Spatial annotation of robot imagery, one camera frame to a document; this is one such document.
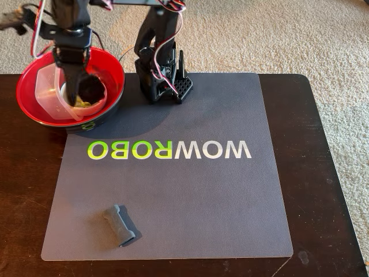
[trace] cable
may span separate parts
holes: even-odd
[[[105,50],[105,48],[103,46],[103,42],[101,41],[101,38],[100,38],[99,34],[94,30],[92,30],[92,32],[97,36],[97,39],[99,40],[100,45],[101,45],[101,49]]]
[[[45,9],[45,4],[46,4],[46,0],[40,0],[39,10],[36,15],[35,27],[33,29],[33,35],[32,35],[32,41],[31,41],[31,55],[36,59],[41,58],[43,55],[43,53],[37,54],[36,48],[37,48],[37,39],[39,38],[39,33],[40,33],[40,28],[41,28],[42,14]]]
[[[151,70],[151,73],[153,74],[153,76],[155,77],[155,79],[157,80],[162,80],[164,79],[167,84],[170,86],[171,89],[173,89],[173,91],[175,92],[176,95],[179,95],[178,91],[176,90],[176,88],[173,86],[173,84],[170,82],[170,80],[168,80],[168,78],[166,78],[166,76],[164,76],[162,74],[162,72],[160,71],[160,66],[159,64],[157,63],[157,60],[156,60],[156,57],[157,57],[157,53],[160,51],[160,49],[168,42],[170,42],[172,39],[174,39],[174,37],[176,35],[178,35],[178,33],[180,32],[180,30],[182,29],[182,26],[183,26],[183,16],[181,14],[181,10],[177,11],[178,12],[178,15],[179,15],[179,18],[180,18],[180,26],[178,28],[178,31],[176,31],[174,33],[174,35],[172,35],[171,37],[169,37],[168,39],[166,39],[165,41],[161,42],[160,45],[158,46],[158,48],[155,50],[155,53],[154,53],[154,63],[155,63],[155,67],[156,67],[156,70],[159,74],[159,77],[155,74],[155,72],[153,70]]]
[[[163,8],[165,8],[165,9],[167,9],[167,10],[170,10],[171,12],[179,13],[179,12],[182,12],[182,11],[184,11],[184,10],[186,9],[186,5],[185,5],[185,3],[181,2],[181,1],[178,1],[178,0],[171,0],[171,1],[169,2],[169,4],[172,6],[172,8],[173,8],[173,9],[171,9],[171,8],[167,7],[167,6],[164,4],[164,2],[163,2],[162,0],[157,0],[157,1],[159,2],[159,4],[160,4]],[[175,2],[175,3],[177,3],[178,5],[180,5],[182,8],[181,8],[181,9],[178,9],[178,8],[177,8],[177,7],[172,3],[172,1],[173,1],[173,2]]]
[[[124,49],[124,50],[122,51],[121,56],[120,56],[120,58],[118,59],[118,61],[120,62],[120,61],[123,59],[123,57],[124,57],[124,56],[129,52],[129,51],[131,51],[133,48],[134,48],[134,46],[129,46],[128,48]]]

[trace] clear plastic container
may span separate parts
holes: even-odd
[[[104,98],[89,107],[73,107],[65,101],[65,83],[60,86],[61,69],[54,63],[41,68],[37,73],[35,98],[37,102],[53,119],[74,119],[80,121],[83,117],[98,113],[105,105]]]

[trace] logo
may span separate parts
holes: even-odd
[[[184,141],[178,141],[176,147],[173,147],[174,144],[171,140],[168,140],[166,145],[157,140],[153,144],[145,140],[135,141],[132,144],[129,141],[119,140],[110,145],[110,151],[107,143],[98,140],[88,145],[87,155],[93,160],[104,159],[108,156],[108,153],[110,153],[111,158],[116,160],[126,160],[129,157],[143,160],[152,155],[158,159],[179,159],[180,157],[185,159],[229,159],[231,157],[251,159],[250,151],[244,140],[239,141],[236,145],[232,140],[228,140],[225,147],[218,141],[206,141],[202,143],[201,148],[194,140],[187,144]],[[209,153],[208,148],[210,146],[215,151]]]

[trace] white wire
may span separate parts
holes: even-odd
[[[166,76],[164,76],[162,74],[162,72],[160,71],[160,66],[159,64],[157,63],[157,60],[156,60],[156,57],[157,57],[157,53],[160,51],[160,49],[165,45],[167,44],[168,42],[170,42],[176,35],[178,35],[178,33],[180,32],[180,30],[182,29],[182,26],[183,26],[183,16],[182,16],[182,10],[179,10],[178,11],[178,15],[179,15],[179,18],[180,18],[180,26],[178,28],[178,31],[175,32],[174,35],[172,35],[171,37],[169,37],[167,40],[163,41],[159,46],[158,48],[156,49],[155,53],[154,53],[154,63],[155,63],[155,67],[156,67],[156,70],[159,74],[159,77],[155,75],[155,72],[153,70],[151,70],[152,74],[154,75],[154,77],[157,79],[157,80],[165,80],[167,82],[167,84],[170,86],[171,89],[173,89],[173,91],[175,92],[176,95],[179,95],[178,94],[178,91],[176,90],[176,88],[173,86],[173,84],[168,80],[168,78],[166,78]]]
[[[42,14],[44,13],[44,9],[45,9],[45,4],[46,4],[46,0],[42,0],[42,4],[41,4],[41,8],[40,8],[40,17],[39,17],[39,20],[38,20],[37,26],[36,26],[35,38],[33,39],[32,56],[35,59],[39,59],[39,58],[42,57],[42,54],[41,55],[37,55],[36,48],[37,48],[37,40],[39,38],[39,33],[40,33],[40,28],[41,28]]]

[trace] black bracket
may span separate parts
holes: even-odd
[[[160,66],[161,73],[170,80],[176,88],[178,95],[168,86],[164,80],[157,80],[151,68],[145,66],[141,59],[135,62],[136,72],[140,78],[141,91],[146,98],[154,103],[160,98],[173,98],[178,104],[181,104],[193,88],[191,79],[187,76],[185,71],[185,63],[183,58],[183,51],[179,52],[179,69],[176,69],[176,48],[175,43],[167,59],[167,63]]]

